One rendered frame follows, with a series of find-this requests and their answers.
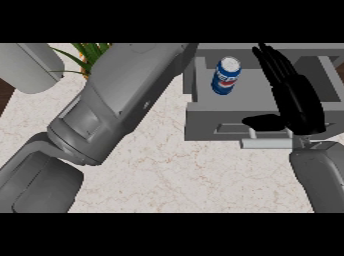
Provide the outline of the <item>grey open drawer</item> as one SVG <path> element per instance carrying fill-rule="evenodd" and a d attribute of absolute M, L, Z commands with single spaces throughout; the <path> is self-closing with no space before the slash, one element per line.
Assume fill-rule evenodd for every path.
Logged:
<path fill-rule="evenodd" d="M 326 111 L 344 111 L 344 83 L 330 59 L 326 56 L 317 56 L 315 60 L 321 65 L 330 83 L 312 82 L 312 85 L 320 85 L 324 89 L 332 88 L 339 98 L 336 102 L 323 102 L 323 108 Z M 245 69 L 242 71 L 233 92 L 228 95 L 218 95 L 212 91 L 212 73 L 214 70 L 206 68 L 205 57 L 196 57 L 194 81 L 197 101 L 187 103 L 190 111 L 274 112 L 277 110 L 270 85 L 259 69 Z"/>

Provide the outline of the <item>green leafy plant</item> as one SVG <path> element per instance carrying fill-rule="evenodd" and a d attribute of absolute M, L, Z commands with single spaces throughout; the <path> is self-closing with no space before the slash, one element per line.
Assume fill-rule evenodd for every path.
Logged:
<path fill-rule="evenodd" d="M 112 43 L 73 43 L 73 48 L 79 53 L 79 57 L 75 57 L 70 53 L 63 50 L 53 48 L 53 50 L 64 55 L 79 66 L 81 70 L 76 71 L 76 74 L 81 74 L 84 78 L 88 78 L 91 75 L 92 66 L 103 56 L 106 51 L 113 46 Z"/>

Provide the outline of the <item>blue soda can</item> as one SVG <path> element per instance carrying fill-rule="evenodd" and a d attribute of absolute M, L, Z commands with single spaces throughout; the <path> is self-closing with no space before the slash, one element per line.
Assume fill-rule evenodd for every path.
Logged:
<path fill-rule="evenodd" d="M 216 63 L 211 87 L 216 94 L 227 95 L 234 87 L 242 72 L 239 60 L 225 56 Z"/>

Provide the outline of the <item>pale grey rounded object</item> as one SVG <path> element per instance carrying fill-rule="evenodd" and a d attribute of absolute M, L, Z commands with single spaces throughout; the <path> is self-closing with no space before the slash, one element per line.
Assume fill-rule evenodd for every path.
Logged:
<path fill-rule="evenodd" d="M 48 90 L 64 64 L 47 43 L 0 43 L 0 78 L 26 94 Z"/>

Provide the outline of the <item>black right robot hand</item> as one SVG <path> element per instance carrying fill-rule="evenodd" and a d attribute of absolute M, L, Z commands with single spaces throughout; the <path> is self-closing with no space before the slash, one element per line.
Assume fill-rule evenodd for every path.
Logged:
<path fill-rule="evenodd" d="M 284 55 L 265 43 L 252 48 L 278 109 L 278 115 L 264 114 L 242 119 L 255 131 L 271 132 L 287 128 L 295 135 L 326 131 L 324 111 L 307 77 L 301 75 Z"/>

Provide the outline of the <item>grey cabinet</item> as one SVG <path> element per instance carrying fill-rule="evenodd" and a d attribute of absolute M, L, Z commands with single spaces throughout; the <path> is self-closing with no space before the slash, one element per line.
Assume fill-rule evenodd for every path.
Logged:
<path fill-rule="evenodd" d="M 212 70 L 225 56 L 233 56 L 239 60 L 242 71 L 245 69 L 261 70 L 258 60 L 252 54 L 253 46 L 253 43 L 200 43 L 196 57 L 205 57 L 206 68 Z M 286 56 L 298 73 L 307 76 L 311 84 L 312 82 L 330 83 L 315 57 L 326 56 L 336 70 L 336 67 L 344 63 L 344 43 L 271 43 L 271 47 Z M 320 85 L 312 86 L 323 102 L 336 102 L 339 100 L 332 88 L 324 89 Z M 191 89 L 193 99 L 197 101 L 196 81 Z"/>

